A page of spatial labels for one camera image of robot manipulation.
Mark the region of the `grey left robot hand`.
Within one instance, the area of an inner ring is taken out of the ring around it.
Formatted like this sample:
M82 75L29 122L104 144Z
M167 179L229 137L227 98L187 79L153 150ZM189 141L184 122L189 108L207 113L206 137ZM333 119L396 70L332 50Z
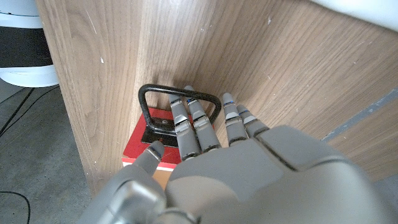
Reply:
M177 138L181 163L165 187L154 141L93 199L80 223L396 223L364 171L328 144L267 127L229 93L222 99L146 84L148 127Z

